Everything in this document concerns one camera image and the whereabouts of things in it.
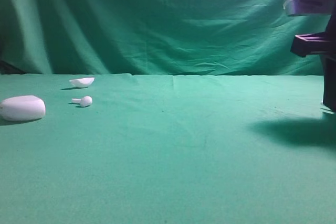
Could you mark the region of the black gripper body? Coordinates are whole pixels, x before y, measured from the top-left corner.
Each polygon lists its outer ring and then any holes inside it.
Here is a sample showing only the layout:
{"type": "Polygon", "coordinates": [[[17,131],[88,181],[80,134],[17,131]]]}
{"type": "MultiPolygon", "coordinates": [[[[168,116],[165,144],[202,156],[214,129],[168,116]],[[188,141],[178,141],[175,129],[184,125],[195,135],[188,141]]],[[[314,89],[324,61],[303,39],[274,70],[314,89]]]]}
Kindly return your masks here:
{"type": "Polygon", "coordinates": [[[295,35],[290,52],[301,58],[308,55],[321,55],[335,61],[335,9],[324,32],[295,35]]]}

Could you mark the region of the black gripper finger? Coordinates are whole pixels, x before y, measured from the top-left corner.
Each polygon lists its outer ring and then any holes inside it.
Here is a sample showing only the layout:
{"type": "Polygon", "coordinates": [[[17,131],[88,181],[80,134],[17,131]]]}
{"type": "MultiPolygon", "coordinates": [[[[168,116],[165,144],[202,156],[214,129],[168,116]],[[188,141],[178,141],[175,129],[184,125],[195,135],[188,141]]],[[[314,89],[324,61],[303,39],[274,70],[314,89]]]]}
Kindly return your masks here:
{"type": "Polygon", "coordinates": [[[335,112],[335,60],[328,55],[320,56],[323,69],[323,99],[322,103],[335,112]]]}

